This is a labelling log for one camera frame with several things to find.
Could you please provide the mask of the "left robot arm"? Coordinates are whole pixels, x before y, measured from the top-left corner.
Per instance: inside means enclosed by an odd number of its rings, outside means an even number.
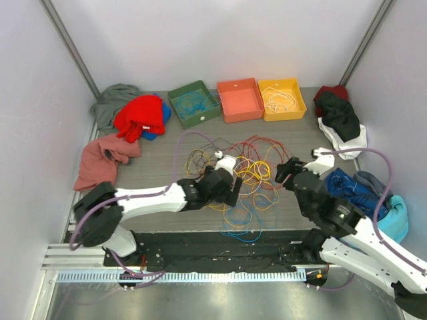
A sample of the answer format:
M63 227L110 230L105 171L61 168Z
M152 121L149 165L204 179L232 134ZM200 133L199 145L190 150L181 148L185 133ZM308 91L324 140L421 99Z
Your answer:
M208 167L199 180L185 178L149 189L116 189L110 182L102 182L74 205L77 225L70 249L100 245L126 265L137 265L142 250L121 222L154 213L194 211L212 202L234 207L242 183L242 178L221 167Z

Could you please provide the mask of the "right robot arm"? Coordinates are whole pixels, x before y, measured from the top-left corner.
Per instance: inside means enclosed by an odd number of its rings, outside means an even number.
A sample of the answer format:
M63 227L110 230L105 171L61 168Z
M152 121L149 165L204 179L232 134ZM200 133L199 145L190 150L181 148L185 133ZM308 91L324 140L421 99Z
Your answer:
M304 243L308 263L323 260L347 269L393 296L407 314L426 318L426 262L375 226L359 208L328 194L320 175L334 157L304 163L297 157L277 166L275 181L294 193L301 214L316 225L317 240Z

